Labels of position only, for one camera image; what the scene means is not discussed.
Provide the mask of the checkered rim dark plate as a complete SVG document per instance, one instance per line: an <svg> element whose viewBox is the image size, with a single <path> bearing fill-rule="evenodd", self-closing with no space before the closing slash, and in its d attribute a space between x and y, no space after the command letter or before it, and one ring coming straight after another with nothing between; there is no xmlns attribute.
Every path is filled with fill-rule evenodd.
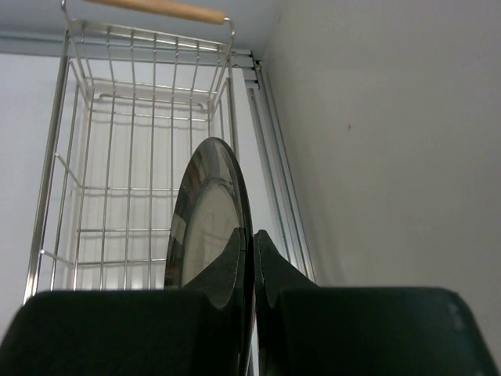
<svg viewBox="0 0 501 376"><path fill-rule="evenodd" d="M255 312L251 208L236 155L220 138L196 148L182 177L164 287L197 300L193 365L205 375L246 375Z"/></svg>

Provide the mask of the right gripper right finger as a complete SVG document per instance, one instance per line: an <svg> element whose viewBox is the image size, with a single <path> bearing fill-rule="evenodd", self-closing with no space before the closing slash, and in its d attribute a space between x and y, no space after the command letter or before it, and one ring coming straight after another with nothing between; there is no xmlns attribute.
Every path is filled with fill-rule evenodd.
<svg viewBox="0 0 501 376"><path fill-rule="evenodd" d="M435 287L320 287L254 235L262 375L495 375L470 308Z"/></svg>

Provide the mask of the right aluminium frame rail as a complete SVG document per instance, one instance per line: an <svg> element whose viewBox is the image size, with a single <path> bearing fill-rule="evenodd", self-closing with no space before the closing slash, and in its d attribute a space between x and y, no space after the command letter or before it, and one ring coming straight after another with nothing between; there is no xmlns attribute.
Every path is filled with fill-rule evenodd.
<svg viewBox="0 0 501 376"><path fill-rule="evenodd" d="M247 50L233 51L231 63L236 152L254 229L266 230L279 253L315 280L265 65Z"/></svg>

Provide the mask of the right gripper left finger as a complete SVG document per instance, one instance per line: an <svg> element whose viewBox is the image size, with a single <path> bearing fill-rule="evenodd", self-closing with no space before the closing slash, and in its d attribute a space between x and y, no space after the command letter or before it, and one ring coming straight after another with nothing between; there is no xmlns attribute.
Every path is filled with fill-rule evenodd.
<svg viewBox="0 0 501 376"><path fill-rule="evenodd" d="M242 375L245 233L179 289L46 291L14 316L4 375Z"/></svg>

